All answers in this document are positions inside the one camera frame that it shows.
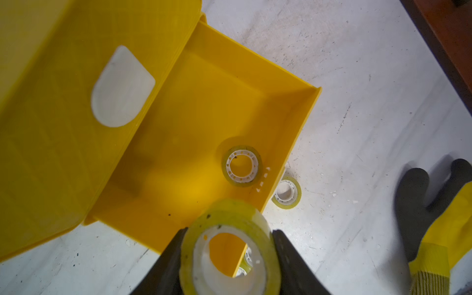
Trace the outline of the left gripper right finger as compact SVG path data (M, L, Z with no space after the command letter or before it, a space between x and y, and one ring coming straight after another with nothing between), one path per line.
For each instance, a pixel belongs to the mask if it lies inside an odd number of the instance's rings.
M272 232L281 271L280 295L330 295L285 233Z

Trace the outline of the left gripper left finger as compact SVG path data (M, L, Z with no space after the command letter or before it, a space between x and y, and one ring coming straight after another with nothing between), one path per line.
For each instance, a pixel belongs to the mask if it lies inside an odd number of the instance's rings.
M180 229L172 238L156 263L145 275L131 295L183 295L179 270L181 267L181 245L187 227Z

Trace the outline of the yellow tape roll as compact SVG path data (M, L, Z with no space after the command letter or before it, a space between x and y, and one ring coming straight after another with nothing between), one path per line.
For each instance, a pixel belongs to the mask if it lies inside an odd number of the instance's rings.
M248 187L261 177L263 161L251 146L235 146L226 151L221 161L222 172L233 186Z
M298 205L302 190L298 181L290 176L283 177L277 185L272 202L281 209L289 210Z
M236 277L247 247L253 268ZM263 215L241 200L211 205L185 233L179 279L186 295L279 294L280 265Z
M247 247L245 251L245 256L237 269L236 277L247 276L251 272L252 268L253 262L251 258L251 248Z

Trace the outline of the yellow drawer cabinet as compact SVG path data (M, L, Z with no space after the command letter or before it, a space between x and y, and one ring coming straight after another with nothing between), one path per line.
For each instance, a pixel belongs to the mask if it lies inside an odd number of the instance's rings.
M101 221L162 252L212 203L264 210L321 90L200 1L1 2L1 259ZM235 146L263 171L230 184Z

